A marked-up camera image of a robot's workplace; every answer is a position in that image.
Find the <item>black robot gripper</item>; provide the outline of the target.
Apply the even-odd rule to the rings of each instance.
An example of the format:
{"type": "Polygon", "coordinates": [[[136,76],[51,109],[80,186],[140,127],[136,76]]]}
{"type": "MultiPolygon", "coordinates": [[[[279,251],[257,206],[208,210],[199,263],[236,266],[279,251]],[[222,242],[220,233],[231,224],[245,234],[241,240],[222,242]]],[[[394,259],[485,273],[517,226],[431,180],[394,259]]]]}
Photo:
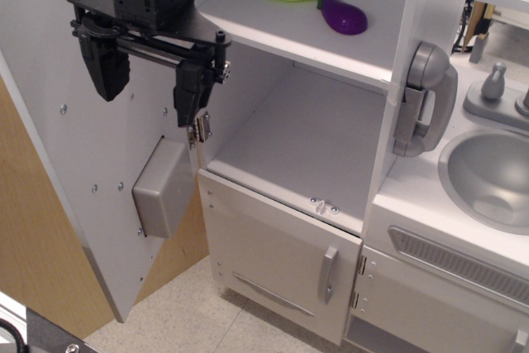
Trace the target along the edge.
{"type": "Polygon", "coordinates": [[[71,22],[83,61],[98,94],[111,102],[130,78],[129,55],[118,49],[122,38],[138,35],[145,41],[165,36],[210,48],[212,60],[181,62],[176,69],[174,108],[178,127],[193,124],[207,106],[215,82],[226,79],[227,33],[200,17],[195,0],[67,0],[74,6],[71,22]]]}

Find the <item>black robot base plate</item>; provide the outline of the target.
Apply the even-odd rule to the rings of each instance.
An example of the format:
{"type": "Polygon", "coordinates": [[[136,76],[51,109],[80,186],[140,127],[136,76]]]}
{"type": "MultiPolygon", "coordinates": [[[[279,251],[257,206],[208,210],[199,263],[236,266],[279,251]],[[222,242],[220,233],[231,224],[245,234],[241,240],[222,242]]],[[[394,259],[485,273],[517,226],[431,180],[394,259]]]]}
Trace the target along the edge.
{"type": "Polygon", "coordinates": [[[98,352],[1,292],[1,352],[98,352]]]}

